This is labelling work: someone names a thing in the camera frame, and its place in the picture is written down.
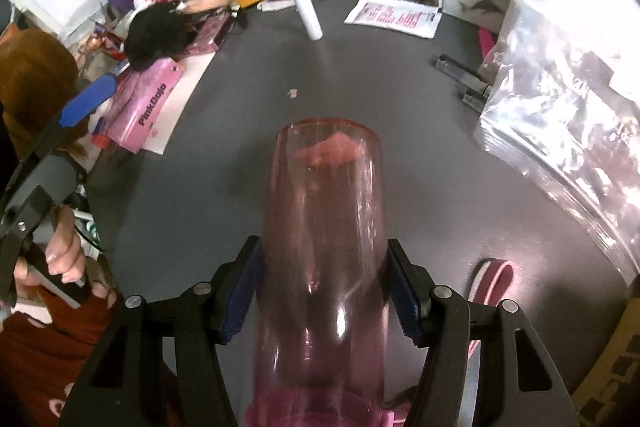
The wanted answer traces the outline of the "person left hand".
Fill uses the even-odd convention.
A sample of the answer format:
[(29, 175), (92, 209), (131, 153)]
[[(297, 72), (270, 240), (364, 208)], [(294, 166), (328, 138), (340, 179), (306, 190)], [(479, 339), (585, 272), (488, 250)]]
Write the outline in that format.
[(55, 277), (59, 275), (64, 284), (86, 280), (91, 284), (93, 295), (104, 299), (109, 308), (114, 306), (118, 298), (117, 289), (101, 265), (85, 255), (75, 231), (75, 216), (70, 207), (58, 207), (55, 221), (53, 235), (44, 248), (48, 272)]

